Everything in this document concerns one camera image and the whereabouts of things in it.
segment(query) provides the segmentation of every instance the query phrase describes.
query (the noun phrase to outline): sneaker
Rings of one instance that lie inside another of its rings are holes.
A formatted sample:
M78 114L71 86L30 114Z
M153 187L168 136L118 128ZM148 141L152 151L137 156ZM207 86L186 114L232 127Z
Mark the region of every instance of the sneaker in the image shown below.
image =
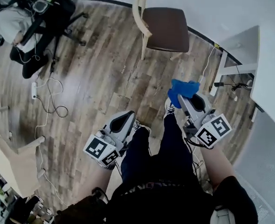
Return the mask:
M144 127L148 130L149 133L151 133L151 129L145 125L142 125L137 119L135 120L132 130L133 132L136 132L139 128Z
M169 114L175 114L175 106L172 104L170 98L165 101L165 115L164 118Z

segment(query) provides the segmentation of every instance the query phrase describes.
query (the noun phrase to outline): person sitting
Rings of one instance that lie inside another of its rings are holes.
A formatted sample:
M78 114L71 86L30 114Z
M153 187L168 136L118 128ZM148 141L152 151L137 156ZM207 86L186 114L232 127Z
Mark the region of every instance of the person sitting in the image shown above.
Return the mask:
M43 55L43 52L52 40L48 34L34 34L25 45L21 45L32 22L33 15L30 12L0 4L0 35L13 45L10 59L23 65L22 76L25 79L29 79L48 63L48 57Z

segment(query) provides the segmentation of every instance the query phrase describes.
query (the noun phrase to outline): blue cloth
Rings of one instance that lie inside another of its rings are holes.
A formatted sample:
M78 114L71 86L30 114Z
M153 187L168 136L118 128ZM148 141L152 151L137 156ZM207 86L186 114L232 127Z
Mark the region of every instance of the blue cloth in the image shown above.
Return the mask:
M172 80L172 88L169 89L167 95L170 98L172 104L181 109L181 105L178 100L178 95L182 95L186 98L191 98L193 95L199 91L199 82L189 81L184 82L180 80Z

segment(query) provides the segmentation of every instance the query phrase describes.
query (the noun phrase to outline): black shirt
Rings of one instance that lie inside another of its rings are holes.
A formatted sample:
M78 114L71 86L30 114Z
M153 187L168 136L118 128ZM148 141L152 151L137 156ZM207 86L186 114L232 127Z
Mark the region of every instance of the black shirt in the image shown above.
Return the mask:
M254 203L235 177L223 180L212 196L202 190L195 175L185 183L123 183L108 204L107 223L209 224L220 205L234 214L237 224L258 223Z

